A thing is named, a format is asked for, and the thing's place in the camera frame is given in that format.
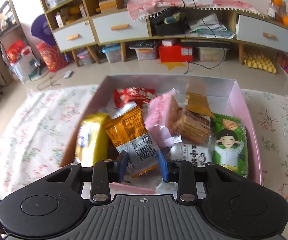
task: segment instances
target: open cardboard box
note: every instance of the open cardboard box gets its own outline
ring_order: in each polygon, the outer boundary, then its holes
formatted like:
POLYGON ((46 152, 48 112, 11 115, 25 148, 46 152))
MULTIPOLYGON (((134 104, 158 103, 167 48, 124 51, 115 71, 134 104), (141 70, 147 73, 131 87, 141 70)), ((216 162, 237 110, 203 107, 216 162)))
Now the open cardboard box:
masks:
MULTIPOLYGON (((240 118, 241 123, 247 129, 248 178, 258 184, 262 184, 261 160, 254 126, 242 91, 236 80, 172 74, 110 75, 99 86, 82 119, 89 114, 96 113, 99 108, 106 107, 115 89, 128 87, 155 89, 157 93, 165 93, 175 88, 181 94, 186 92, 202 94, 207 96, 212 112, 240 118)), ((78 130, 79 126, 74 131, 66 148, 61 166, 74 161, 78 130)))

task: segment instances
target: yellow egg carton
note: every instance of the yellow egg carton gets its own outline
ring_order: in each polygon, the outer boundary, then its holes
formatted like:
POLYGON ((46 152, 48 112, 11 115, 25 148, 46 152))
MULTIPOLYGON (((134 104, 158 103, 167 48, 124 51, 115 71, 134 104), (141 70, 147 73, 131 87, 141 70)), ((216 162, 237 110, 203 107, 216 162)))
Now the yellow egg carton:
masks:
POLYGON ((276 68, 269 57, 266 57, 262 52, 253 49, 245 49, 244 64, 252 68, 260 68, 270 73, 276 73, 276 68))

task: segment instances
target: yellow snack bag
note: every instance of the yellow snack bag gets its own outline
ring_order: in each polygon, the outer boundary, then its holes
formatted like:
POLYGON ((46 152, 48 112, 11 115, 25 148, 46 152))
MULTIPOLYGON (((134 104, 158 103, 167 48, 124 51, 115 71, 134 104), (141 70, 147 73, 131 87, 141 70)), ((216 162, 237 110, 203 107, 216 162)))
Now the yellow snack bag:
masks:
POLYGON ((204 95, 186 93, 188 104, 186 109, 196 114, 206 115, 209 117, 215 117, 208 105, 207 97, 204 95))
POLYGON ((82 122, 76 141, 75 158, 82 167, 107 159, 108 136, 103 124, 110 119, 104 113, 91 114, 82 122))
POLYGON ((104 128, 116 150, 128 152, 127 168, 132 177, 156 167, 160 149, 146 130, 138 106, 113 119, 104 128))

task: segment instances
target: white drawer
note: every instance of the white drawer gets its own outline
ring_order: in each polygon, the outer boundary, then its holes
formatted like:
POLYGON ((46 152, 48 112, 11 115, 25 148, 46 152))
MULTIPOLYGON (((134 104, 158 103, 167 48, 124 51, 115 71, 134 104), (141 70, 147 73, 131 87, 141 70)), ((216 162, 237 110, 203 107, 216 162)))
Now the white drawer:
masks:
POLYGON ((90 43, 95 43, 95 39, 88 20, 76 23, 62 30, 54 32, 54 38, 61 51, 71 48, 82 47, 90 43), (67 38, 77 35, 78 37, 68 41, 67 38))
POLYGON ((236 36, 240 41, 248 41, 288 52, 288 30, 269 22, 239 15, 236 36))
POLYGON ((148 37, 146 20, 134 22, 128 11, 93 18, 100 43, 148 37), (113 26, 128 25, 121 30, 111 30, 113 26))

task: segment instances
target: tiled floor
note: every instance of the tiled floor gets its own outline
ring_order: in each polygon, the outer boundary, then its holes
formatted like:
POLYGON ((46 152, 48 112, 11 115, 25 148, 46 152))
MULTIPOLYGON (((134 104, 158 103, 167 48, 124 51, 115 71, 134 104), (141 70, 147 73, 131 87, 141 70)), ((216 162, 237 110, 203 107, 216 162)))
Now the tiled floor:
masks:
MULTIPOLYGON (((215 62, 204 62, 203 64, 208 68, 216 65, 215 62)), ((276 74, 271 74, 263 70, 242 66, 236 58, 228 58, 227 61, 224 61, 219 67, 212 70, 190 64, 187 75, 231 78, 236 79, 242 89, 261 90, 284 96, 288 95, 288 78, 281 69, 278 68, 277 70, 276 74)), ((181 75, 185 71, 185 67, 175 67, 169 71, 165 65, 159 64, 159 60, 138 61, 133 59, 112 65, 104 62, 101 65, 92 64, 80 68, 77 68, 74 64, 70 64, 53 77, 53 83, 60 84, 61 86, 48 87, 47 89, 72 85, 100 84, 105 75, 108 74, 171 73, 181 75), (74 74, 69 79, 63 79, 63 74, 68 70, 73 70, 74 74)), ((38 86, 45 87, 48 83, 49 76, 26 85, 18 81, 13 82, 3 89, 4 94, 0 96, 0 138, 15 111, 25 100, 27 93, 38 91, 38 86)))

